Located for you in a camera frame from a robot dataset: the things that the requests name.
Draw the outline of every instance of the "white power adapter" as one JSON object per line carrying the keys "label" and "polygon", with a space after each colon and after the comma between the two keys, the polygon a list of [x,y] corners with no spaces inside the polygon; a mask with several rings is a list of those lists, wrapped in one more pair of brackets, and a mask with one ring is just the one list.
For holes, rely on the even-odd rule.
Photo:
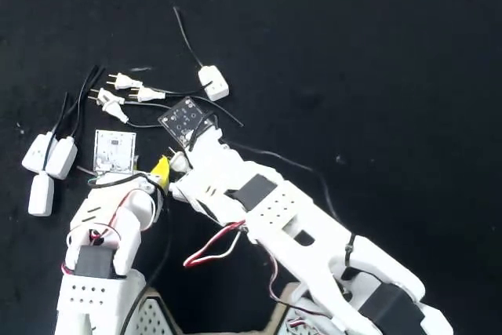
{"label": "white power adapter", "polygon": [[50,155],[45,171],[58,180],[66,179],[75,157],[77,156],[77,146],[73,137],[61,139]]}
{"label": "white power adapter", "polygon": [[31,184],[28,213],[33,216],[50,216],[53,211],[54,180],[41,171]]}
{"label": "white power adapter", "polygon": [[[53,133],[48,132],[46,134],[40,133],[37,135],[33,143],[31,143],[28,152],[23,157],[21,165],[33,173],[38,173],[42,170],[44,165],[45,153],[47,152],[47,147],[49,146],[49,141]],[[49,149],[49,158],[56,148],[57,140],[53,139]]]}
{"label": "white power adapter", "polygon": [[198,71],[198,79],[205,86],[204,90],[211,101],[226,97],[230,92],[227,81],[217,66],[203,66]]}

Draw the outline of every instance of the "white plug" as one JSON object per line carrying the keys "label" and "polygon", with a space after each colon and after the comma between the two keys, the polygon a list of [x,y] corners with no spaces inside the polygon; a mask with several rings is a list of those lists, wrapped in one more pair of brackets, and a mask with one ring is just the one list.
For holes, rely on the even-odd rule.
{"label": "white plug", "polygon": [[169,161],[169,167],[178,173],[186,173],[190,169],[187,156],[183,152],[176,152]]}
{"label": "white plug", "polygon": [[118,102],[123,105],[126,101],[124,97],[116,96],[109,90],[100,88],[100,90],[91,89],[93,92],[97,92],[96,102],[98,105],[105,105],[108,102]]}
{"label": "white plug", "polygon": [[127,123],[129,121],[129,117],[124,114],[120,104],[117,101],[110,101],[103,105],[103,111],[108,113],[112,117],[116,117],[120,122]]}
{"label": "white plug", "polygon": [[219,100],[229,94],[227,81],[217,66],[203,66],[198,71],[198,79],[205,86],[207,97],[211,101]]}
{"label": "white plug", "polygon": [[141,88],[132,88],[131,90],[136,90],[136,94],[129,94],[129,97],[136,98],[138,102],[146,102],[151,100],[164,100],[166,94],[164,92],[158,92],[151,88],[146,88],[142,86]]}
{"label": "white plug", "polygon": [[33,216],[49,216],[53,211],[54,180],[41,171],[31,184],[28,213]]}
{"label": "white plug", "polygon": [[45,171],[58,180],[66,179],[75,157],[77,156],[77,147],[73,137],[61,139],[50,155]]}
{"label": "white plug", "polygon": [[107,82],[107,84],[111,84],[115,87],[116,90],[119,89],[128,89],[128,88],[141,88],[143,86],[143,82],[139,80],[134,80],[127,75],[123,75],[120,72],[116,75],[108,75],[111,78],[115,78],[114,82]]}
{"label": "white plug", "polygon": [[[47,147],[49,146],[49,141],[52,135],[53,133],[51,132],[48,132],[46,134],[38,134],[35,140],[33,140],[33,143],[31,143],[28,152],[26,152],[26,155],[23,157],[21,165],[33,173],[38,173],[40,170],[42,170],[45,153],[47,152]],[[49,158],[54,152],[56,145],[57,140],[56,138],[54,138],[53,142],[50,145]]]}

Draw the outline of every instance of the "black table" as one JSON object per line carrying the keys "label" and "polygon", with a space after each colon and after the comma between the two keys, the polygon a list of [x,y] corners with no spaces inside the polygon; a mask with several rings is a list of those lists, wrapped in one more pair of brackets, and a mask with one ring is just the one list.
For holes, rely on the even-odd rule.
{"label": "black table", "polygon": [[[414,271],[456,334],[500,329],[502,294],[502,10],[497,0],[0,0],[0,333],[50,334],[69,221],[88,188],[56,182],[54,213],[27,215],[32,173],[20,166],[94,63],[171,90],[197,88],[192,45],[231,84],[220,116],[229,140],[277,151],[326,175],[344,223]],[[127,109],[154,122],[154,110]],[[95,129],[128,129],[88,103],[78,164]],[[173,145],[138,132],[140,168]],[[314,177],[273,165],[323,206]],[[216,230],[172,203],[173,254],[155,286],[185,331],[263,328],[270,266],[248,242],[190,271],[182,260]],[[163,217],[136,266],[148,276],[166,240]],[[276,290],[290,279],[282,274]]]}

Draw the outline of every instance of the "black cable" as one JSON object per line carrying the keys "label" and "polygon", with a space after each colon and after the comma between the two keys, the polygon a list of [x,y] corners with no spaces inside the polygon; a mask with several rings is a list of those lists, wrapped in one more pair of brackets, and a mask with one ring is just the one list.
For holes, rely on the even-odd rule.
{"label": "black cable", "polygon": [[[158,90],[159,92],[164,92],[166,94],[169,94],[169,92],[166,92],[164,89],[157,89],[157,88],[152,88],[152,89]],[[173,97],[173,98],[176,98],[176,97],[185,97],[184,95],[177,94],[177,93],[170,93],[166,97],[169,97],[169,96]],[[225,109],[224,107],[220,106],[216,102],[212,102],[211,100],[209,100],[209,99],[207,99],[205,97],[202,97],[202,96],[191,96],[191,98],[194,98],[194,99],[200,100],[200,101],[204,101],[207,104],[210,104],[211,106],[214,106],[216,109],[221,110],[223,113],[225,113],[225,115],[228,118],[230,118],[232,121],[234,121],[235,123],[237,123],[239,127],[243,127],[244,126],[244,123],[242,123],[241,121],[239,121],[231,112],[229,112],[227,109]]]}
{"label": "black cable", "polygon": [[331,213],[331,216],[336,221],[338,221],[339,223],[341,223],[340,218],[336,214],[336,211],[335,211],[335,209],[333,207],[333,203],[331,202],[331,195],[329,194],[329,187],[328,187],[328,184],[326,183],[326,179],[324,178],[324,176],[320,172],[318,172],[317,170],[311,168],[310,166],[306,166],[306,165],[300,164],[299,162],[296,162],[296,161],[290,160],[289,158],[281,156],[279,153],[275,153],[275,152],[271,152],[271,151],[264,151],[264,150],[261,150],[261,149],[258,149],[258,148],[249,147],[249,146],[244,145],[244,144],[235,143],[234,141],[229,141],[229,140],[222,140],[222,141],[224,143],[230,145],[230,146],[234,146],[234,147],[241,148],[241,149],[244,149],[244,150],[247,150],[247,151],[251,151],[252,153],[256,153],[258,155],[269,155],[269,156],[276,157],[276,158],[282,160],[283,162],[286,162],[286,163],[288,163],[288,164],[290,164],[292,166],[295,166],[297,168],[300,168],[300,169],[303,169],[303,170],[307,170],[308,172],[310,172],[310,173],[314,174],[315,176],[317,176],[317,178],[321,182],[322,191],[324,193],[324,198],[325,198],[325,201],[326,201],[326,205],[328,206],[328,210]]}
{"label": "black cable", "polygon": [[162,104],[154,104],[152,102],[124,101],[124,105],[160,107],[161,109],[166,109],[166,110],[170,110],[171,109],[170,106],[162,105]]}
{"label": "black cable", "polygon": [[127,121],[126,125],[134,127],[135,129],[156,129],[157,127],[162,127],[162,125],[136,125],[134,123],[131,123],[130,121]]}
{"label": "black cable", "polygon": [[90,188],[111,188],[111,187],[117,186],[119,184],[126,184],[127,182],[130,182],[131,180],[135,180],[137,177],[143,177],[145,180],[147,180],[148,183],[152,184],[157,189],[157,191],[160,193],[160,195],[162,196],[162,201],[163,202],[167,201],[167,195],[166,195],[166,192],[164,191],[164,189],[162,188],[162,186],[160,184],[158,184],[157,182],[154,182],[153,180],[151,180],[148,177],[148,175],[145,173],[134,173],[132,176],[129,176],[127,178],[123,178],[121,180],[114,180],[113,182],[109,182],[107,184],[95,184],[93,182],[87,182],[87,185]]}
{"label": "black cable", "polygon": [[97,67],[94,66],[93,69],[87,74],[87,77],[85,78],[85,81],[82,84],[82,87],[80,89],[80,93],[78,94],[78,98],[75,101],[77,104],[77,119],[75,120],[75,125],[73,127],[73,130],[71,131],[70,136],[75,138],[75,134],[77,133],[78,129],[82,126],[81,124],[81,107],[82,107],[82,98],[84,96],[87,96],[87,93],[89,90],[94,86],[94,84],[97,82],[97,80],[100,78],[100,76],[103,74],[104,68],[102,67]]}
{"label": "black cable", "polygon": [[194,128],[194,130],[191,133],[190,136],[190,141],[188,142],[188,150],[191,152],[194,149],[195,146],[195,141],[197,140],[198,137],[198,131],[200,128],[204,125],[204,122],[209,118],[209,117],[214,117],[214,126],[218,128],[218,115],[215,114],[214,112],[210,111],[208,113],[205,113],[202,118],[198,121],[197,126]]}
{"label": "black cable", "polygon": [[47,144],[47,149],[45,150],[44,163],[42,165],[42,170],[45,170],[45,167],[47,166],[47,161],[49,160],[50,147],[54,141],[54,138],[56,137],[57,129],[60,128],[61,121],[63,120],[64,111],[66,110],[67,101],[68,101],[68,92],[66,92],[64,94],[63,106],[61,107],[60,116],[58,117],[57,122],[52,129],[52,135],[49,138],[49,143]]}
{"label": "black cable", "polygon": [[181,35],[183,35],[185,45],[188,47],[188,50],[190,50],[191,55],[194,57],[195,61],[197,61],[198,65],[200,67],[204,67],[204,64],[202,64],[202,62],[198,58],[197,54],[195,54],[195,51],[191,48],[190,42],[188,41],[187,34],[185,33],[183,21],[181,20],[181,15],[180,15],[180,11],[179,11],[178,7],[174,6],[173,10],[174,10],[174,14],[176,15],[176,19],[178,20],[178,26],[180,27]]}
{"label": "black cable", "polygon": [[136,296],[136,299],[134,300],[133,304],[129,308],[129,311],[127,312],[127,315],[125,316],[124,323],[122,324],[122,328],[120,330],[119,335],[125,335],[127,326],[129,325],[129,322],[131,321],[131,318],[133,317],[134,311],[136,308],[139,306],[141,299],[143,298],[144,294],[148,291],[148,289],[151,287],[153,282],[156,280],[158,275],[160,274],[161,270],[164,268],[164,264],[166,264],[167,259],[169,258],[169,253],[171,250],[171,244],[173,243],[173,221],[171,217],[171,212],[169,209],[169,206],[166,207],[166,212],[167,212],[167,243],[166,243],[166,249],[164,250],[164,254],[162,255],[162,259],[158,263],[157,267],[153,271],[153,273],[150,275],[150,278],[146,281],[145,286],[143,289],[138,293]]}

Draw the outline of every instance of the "white robotic hand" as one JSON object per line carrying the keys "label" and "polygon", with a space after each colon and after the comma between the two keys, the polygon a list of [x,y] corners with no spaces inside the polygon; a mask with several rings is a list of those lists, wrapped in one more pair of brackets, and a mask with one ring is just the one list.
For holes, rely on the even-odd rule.
{"label": "white robotic hand", "polygon": [[158,219],[162,208],[155,185],[161,177],[124,176],[107,173],[93,182],[95,188],[71,222],[56,335],[118,334],[145,286],[143,275],[131,266],[140,232]]}
{"label": "white robotic hand", "polygon": [[[221,225],[244,220],[250,242],[301,282],[291,303],[308,300],[309,292],[322,315],[304,313],[308,320],[329,335],[453,334],[440,311],[420,302],[424,284],[411,271],[350,233],[274,169],[244,161],[220,142],[222,132],[209,118],[185,99],[161,120],[191,166],[169,190]],[[311,242],[300,244],[301,236]]]}

